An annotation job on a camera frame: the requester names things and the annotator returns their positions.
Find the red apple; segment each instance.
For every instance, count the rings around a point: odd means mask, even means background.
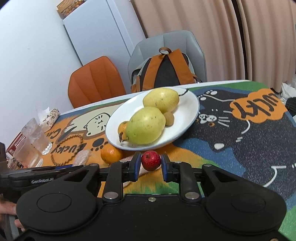
[[[152,172],[161,165],[160,155],[155,151],[146,151],[141,157],[141,163],[146,171]]]

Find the pear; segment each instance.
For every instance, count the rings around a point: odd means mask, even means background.
[[[163,114],[165,116],[165,125],[172,126],[175,121],[175,117],[172,112],[166,112]]]
[[[154,142],[165,127],[165,117],[158,108],[144,107],[138,110],[126,126],[126,140],[146,145]]]
[[[181,95],[179,95],[178,92],[173,89],[156,88],[150,91],[143,98],[143,105],[144,107],[156,107],[161,111],[161,113],[172,112],[179,103],[179,96]]]

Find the fruit stem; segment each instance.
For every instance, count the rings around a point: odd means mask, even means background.
[[[124,141],[128,141],[128,138],[126,138],[126,139],[122,139],[122,135],[123,135],[123,131],[122,132],[120,132],[120,134],[119,134],[119,142],[121,143],[121,142],[124,142]]]
[[[179,96],[185,95],[188,91],[189,91],[189,89],[186,89],[186,91],[183,94],[179,95]]]

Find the white refrigerator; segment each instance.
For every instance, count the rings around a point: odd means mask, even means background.
[[[136,44],[145,38],[131,2],[87,0],[63,22],[81,63],[107,56],[130,93],[128,62]]]

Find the chair backrest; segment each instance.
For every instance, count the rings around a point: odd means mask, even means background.
[[[68,96],[74,108],[125,94],[119,72],[106,56],[71,74]]]
[[[128,63],[128,74],[133,83],[132,72],[147,58],[159,54],[159,48],[168,47],[172,51],[180,49],[190,59],[195,74],[202,82],[207,81],[205,56],[195,36],[188,30],[178,30],[150,37],[139,42]]]

